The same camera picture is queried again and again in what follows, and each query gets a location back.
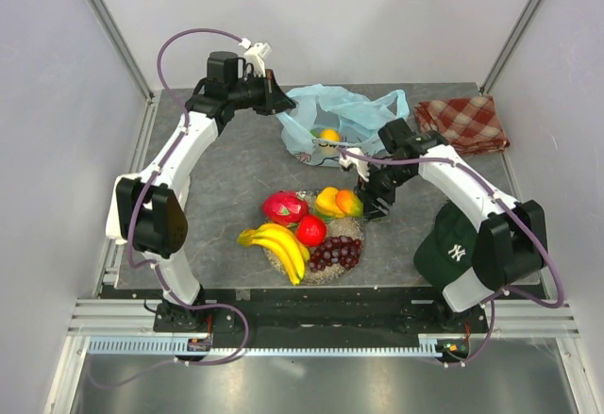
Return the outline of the red fake dragon fruit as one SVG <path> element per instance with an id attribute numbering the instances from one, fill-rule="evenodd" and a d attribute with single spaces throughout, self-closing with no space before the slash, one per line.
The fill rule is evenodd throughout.
<path id="1" fill-rule="evenodd" d="M 261 209 L 270 221 L 286 227 L 298 224 L 310 214 L 308 203 L 293 191 L 271 194 L 263 202 Z"/>

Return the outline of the dark purple fake grapes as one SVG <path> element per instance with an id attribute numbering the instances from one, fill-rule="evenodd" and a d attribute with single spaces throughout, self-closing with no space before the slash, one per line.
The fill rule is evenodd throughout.
<path id="1" fill-rule="evenodd" d="M 361 259 L 362 240 L 349 236 L 327 237 L 310 253 L 307 263 L 312 272 L 340 266 L 345 270 L 356 267 Z"/>

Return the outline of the yellow fake lemon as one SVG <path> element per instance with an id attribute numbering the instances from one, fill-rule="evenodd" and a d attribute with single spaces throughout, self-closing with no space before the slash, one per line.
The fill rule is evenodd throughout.
<path id="1" fill-rule="evenodd" d="M 319 138 L 324 141 L 332 141 L 332 142 L 341 141 L 340 134 L 335 129 L 331 129 L 331 128 L 323 129 L 319 134 Z"/>

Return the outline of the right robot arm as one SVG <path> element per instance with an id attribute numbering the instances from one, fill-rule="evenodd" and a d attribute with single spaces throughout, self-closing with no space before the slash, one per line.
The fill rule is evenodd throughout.
<path id="1" fill-rule="evenodd" d="M 405 120 L 396 119 L 378 136 L 387 157 L 371 158 L 350 148 L 339 158 L 342 168 L 358 173 L 355 193 L 364 219 L 386 216 L 396 190 L 419 176 L 447 197 L 476 234 L 469 245 L 455 242 L 445 247 L 458 272 L 438 287 L 443 302 L 432 309 L 431 317 L 439 330 L 456 331 L 465 323 L 467 310 L 546 266 L 545 213 L 537 202 L 520 202 L 495 187 L 436 131 L 416 133 Z"/>

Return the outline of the yellow fake bell pepper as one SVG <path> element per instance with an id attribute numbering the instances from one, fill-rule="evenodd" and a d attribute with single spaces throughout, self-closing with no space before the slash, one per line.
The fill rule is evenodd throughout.
<path id="1" fill-rule="evenodd" d="M 341 219 L 345 213 L 337 206 L 336 196 L 339 190 L 334 187 L 324 188 L 316 197 L 315 210 L 323 216 Z"/>

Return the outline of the red fake tomato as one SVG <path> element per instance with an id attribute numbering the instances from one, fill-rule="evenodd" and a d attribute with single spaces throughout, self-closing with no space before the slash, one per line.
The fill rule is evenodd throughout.
<path id="1" fill-rule="evenodd" d="M 309 214 L 302 218 L 295 235 L 305 246 L 317 247 L 327 236 L 327 225 L 321 218 Z"/>

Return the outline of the light blue plastic bag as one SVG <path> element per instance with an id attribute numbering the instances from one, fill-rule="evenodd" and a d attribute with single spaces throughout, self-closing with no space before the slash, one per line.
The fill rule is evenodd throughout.
<path id="1" fill-rule="evenodd" d="M 406 93 L 394 90 L 371 100 L 340 86 L 315 84 L 289 90 L 297 106 L 277 115 L 282 141 L 299 162 L 315 167 L 336 167 L 339 150 L 358 147 L 367 156 L 384 149 L 378 131 L 395 119 L 410 115 Z M 335 129 L 340 142 L 319 138 L 323 129 Z"/>

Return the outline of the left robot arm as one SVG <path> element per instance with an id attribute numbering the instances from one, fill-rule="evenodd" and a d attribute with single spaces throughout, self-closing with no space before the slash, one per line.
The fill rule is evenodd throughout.
<path id="1" fill-rule="evenodd" d="M 265 66 L 269 52 L 269 44 L 259 42 L 242 56 L 211 53 L 206 76 L 185 102 L 175 131 L 157 156 L 141 172 L 115 181 L 106 234 L 125 246 L 131 268 L 148 266 L 160 281 L 157 332 L 196 332 L 208 318 L 204 289 L 183 249 L 188 235 L 184 207 L 198 159 L 236 111 L 251 108 L 273 116 L 295 106 Z"/>

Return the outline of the yellow fake banana bunch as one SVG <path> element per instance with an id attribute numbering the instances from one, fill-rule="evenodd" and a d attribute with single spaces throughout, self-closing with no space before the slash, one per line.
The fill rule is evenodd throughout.
<path id="1" fill-rule="evenodd" d="M 306 275 L 306 263 L 310 259 L 310 251 L 287 227 L 267 223 L 256 229 L 246 229 L 237 242 L 242 246 L 257 245 L 272 252 L 294 286 L 298 286 Z"/>

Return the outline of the orange yellow fake mango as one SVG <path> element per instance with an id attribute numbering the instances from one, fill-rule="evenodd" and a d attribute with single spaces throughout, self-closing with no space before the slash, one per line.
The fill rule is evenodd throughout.
<path id="1" fill-rule="evenodd" d="M 335 203 L 346 216 L 361 217 L 363 215 L 362 201 L 352 190 L 339 190 L 335 197 Z"/>

